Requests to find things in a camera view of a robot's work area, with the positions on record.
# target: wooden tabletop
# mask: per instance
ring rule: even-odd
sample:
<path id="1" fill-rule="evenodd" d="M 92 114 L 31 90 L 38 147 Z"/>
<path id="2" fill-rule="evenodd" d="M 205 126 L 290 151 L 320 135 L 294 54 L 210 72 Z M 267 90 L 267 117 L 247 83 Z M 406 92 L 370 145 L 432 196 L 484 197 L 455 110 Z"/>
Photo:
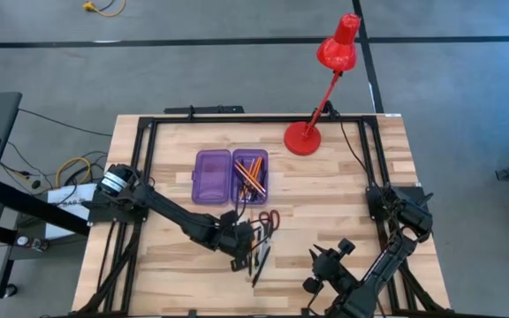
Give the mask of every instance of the wooden tabletop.
<path id="1" fill-rule="evenodd" d="M 118 117 L 108 164 L 131 161 L 138 118 Z M 391 182 L 397 186 L 415 185 L 418 180 L 402 117 L 378 115 L 378 123 Z M 317 126 L 322 145 L 313 155 L 297 156 L 283 144 L 287 124 L 159 125 L 151 171 L 158 192 L 189 211 L 220 216 L 232 206 L 192 203 L 191 175 L 196 154 L 203 149 L 263 148 L 270 156 L 269 199 L 265 206 L 252 210 L 258 215 L 263 210 L 276 209 L 282 222 L 272 237 L 261 279 L 253 289 L 247 270 L 231 272 L 230 256 L 191 242 L 175 223 L 150 212 L 141 234 L 130 315 L 187 314 L 189 309 L 197 309 L 198 314 L 299 314 L 311 298 L 301 287 L 311 275 L 308 249 L 313 244 L 337 248 L 342 238 L 356 245 L 354 252 L 345 257 L 344 265 L 357 278 L 364 275 L 380 253 L 376 227 L 368 217 L 365 201 L 366 174 L 351 155 L 339 124 Z M 362 158 L 357 125 L 345 123 L 344 127 L 356 155 Z M 368 139 L 374 149 L 371 131 Z M 143 142 L 141 165 L 145 151 Z M 371 153 L 377 166 L 375 151 Z M 378 169 L 376 177 L 380 178 Z M 245 215 L 250 213 L 251 208 L 247 208 Z M 95 292 L 109 228 L 109 224 L 92 227 L 73 310 L 85 305 Z M 109 271 L 114 242 L 115 235 L 105 273 Z M 408 261 L 425 290 L 441 306 L 448 307 L 433 240 L 418 245 Z M 122 273 L 114 309 L 120 307 L 124 281 Z M 400 304 L 405 307 L 401 277 L 396 277 L 396 284 Z M 312 308 L 322 313 L 334 297 L 335 292 L 327 286 Z M 380 301 L 389 313 L 385 289 Z"/>

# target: concrete floor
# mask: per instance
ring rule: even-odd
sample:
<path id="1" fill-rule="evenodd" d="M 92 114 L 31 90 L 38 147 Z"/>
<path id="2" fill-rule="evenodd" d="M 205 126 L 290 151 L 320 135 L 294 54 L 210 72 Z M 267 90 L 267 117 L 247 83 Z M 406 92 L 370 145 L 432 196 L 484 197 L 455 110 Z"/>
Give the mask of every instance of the concrete floor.
<path id="1" fill-rule="evenodd" d="M 0 0 L 0 42 L 322 36 L 353 10 L 341 0 L 139 0 L 118 18 L 104 19 L 81 10 L 82 3 Z M 368 36 L 509 35 L 509 2 L 361 5 Z M 308 111 L 330 80 L 315 60 L 316 47 L 0 49 L 0 91 L 23 93 L 21 108 L 105 133 L 117 114 L 189 104 Z M 494 177 L 509 165 L 509 43 L 375 44 L 371 50 L 384 109 L 402 113 L 419 178 L 435 193 L 429 207 L 452 307 L 509 315 L 509 182 Z M 331 97 L 343 112 L 373 111 L 361 57 Z M 24 113 L 11 141 L 48 172 L 72 156 L 109 148 L 107 138 Z M 12 148 L 3 162 L 27 168 Z M 0 179 L 14 185 L 1 171 Z M 13 217 L 8 213 L 3 222 Z M 16 262 L 11 280 L 21 293 L 0 300 L 0 317 L 67 313 L 82 257 L 80 250 Z"/>

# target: pencil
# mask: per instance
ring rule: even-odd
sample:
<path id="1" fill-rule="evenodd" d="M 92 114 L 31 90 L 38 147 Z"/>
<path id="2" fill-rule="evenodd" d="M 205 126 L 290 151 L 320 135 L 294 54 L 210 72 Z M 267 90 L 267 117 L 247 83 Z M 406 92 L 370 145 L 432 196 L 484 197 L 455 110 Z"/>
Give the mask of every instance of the pencil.
<path id="1" fill-rule="evenodd" d="M 258 173 L 261 171 L 261 163 L 262 163 L 262 157 L 259 156 L 256 159 L 256 165 L 254 167 L 254 173 L 253 173 L 253 176 L 256 179 L 256 181 L 258 181 Z"/>
<path id="2" fill-rule="evenodd" d="M 251 164 L 248 166 L 248 173 L 253 173 L 255 172 L 255 168 L 256 168 L 256 165 L 255 165 L 255 159 L 253 158 L 253 161 L 251 161 Z M 241 190 L 240 190 L 240 198 L 243 200 L 245 198 L 245 195 L 247 195 L 247 185 L 244 185 L 242 186 Z"/>
<path id="3" fill-rule="evenodd" d="M 266 196 L 266 194 L 264 194 L 264 190 L 260 187 L 260 185 L 257 185 L 258 182 L 254 181 L 253 179 L 251 179 L 242 169 L 241 169 L 241 166 L 240 165 L 237 165 L 235 164 L 235 168 L 237 168 L 237 171 L 245 178 L 246 181 L 248 181 L 248 183 L 251 184 L 251 186 L 258 192 L 260 193 L 262 196 Z"/>
<path id="4" fill-rule="evenodd" d="M 236 163 L 235 167 L 239 168 L 239 170 L 243 173 L 243 177 L 248 177 L 250 181 L 252 181 L 253 185 L 258 186 L 262 192 L 266 192 L 266 190 L 264 190 L 264 187 L 262 187 L 262 185 L 258 183 L 258 181 L 256 181 L 256 178 L 253 177 L 252 174 L 248 173 L 247 169 L 245 169 L 245 167 L 243 167 L 243 165 L 240 164 L 240 162 L 235 161 L 235 163 Z"/>

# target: yellow cable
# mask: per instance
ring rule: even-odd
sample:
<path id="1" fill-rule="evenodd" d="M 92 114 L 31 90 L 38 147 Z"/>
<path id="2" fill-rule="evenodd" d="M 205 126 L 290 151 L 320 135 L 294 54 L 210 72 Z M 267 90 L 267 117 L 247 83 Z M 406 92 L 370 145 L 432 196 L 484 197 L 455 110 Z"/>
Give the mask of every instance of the yellow cable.
<path id="1" fill-rule="evenodd" d="M 124 10 L 126 5 L 127 5 L 127 0 L 123 0 L 123 3 L 121 4 L 121 8 L 119 8 L 119 10 L 115 13 L 105 13 L 105 12 L 99 11 L 99 9 L 97 9 L 95 7 L 95 4 L 91 1 L 84 3 L 83 8 L 86 11 L 93 11 L 101 16 L 104 16 L 105 18 L 113 18 L 113 17 L 116 17 L 117 15 L 119 15 L 119 13 L 121 13 Z"/>
<path id="2" fill-rule="evenodd" d="M 86 170 L 86 175 L 84 176 L 84 178 L 82 178 L 82 180 L 80 181 L 80 184 L 84 183 L 84 181 L 86 181 L 86 179 L 89 177 L 89 173 L 92 169 L 92 165 L 89 163 L 89 161 L 84 158 L 84 157 L 74 157 L 70 160 L 68 160 L 67 162 L 65 162 L 62 166 L 60 166 L 60 168 L 58 168 L 57 170 L 57 176 L 56 176 L 56 179 L 55 179 L 55 182 L 56 182 L 56 187 L 60 187 L 60 175 L 62 174 L 62 170 L 69 164 L 69 163 L 76 163 L 78 161 L 82 161 L 86 164 L 87 166 L 87 170 Z"/>

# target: red desk lamp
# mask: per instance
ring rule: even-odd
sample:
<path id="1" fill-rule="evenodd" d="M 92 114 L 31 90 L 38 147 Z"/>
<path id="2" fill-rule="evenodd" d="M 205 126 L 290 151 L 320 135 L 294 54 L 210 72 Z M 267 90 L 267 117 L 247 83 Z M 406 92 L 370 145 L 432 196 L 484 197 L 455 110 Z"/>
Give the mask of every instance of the red desk lamp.
<path id="1" fill-rule="evenodd" d="M 319 148 L 322 135 L 315 127 L 315 123 L 321 116 L 323 106 L 329 99 L 329 95 L 341 73 L 351 70 L 356 64 L 357 55 L 354 48 L 354 37 L 357 35 L 360 24 L 361 19 L 356 14 L 343 15 L 335 35 L 323 41 L 317 50 L 319 62 L 333 70 L 333 80 L 311 121 L 309 123 L 293 123 L 286 129 L 284 144 L 288 150 L 296 155 L 311 155 Z"/>

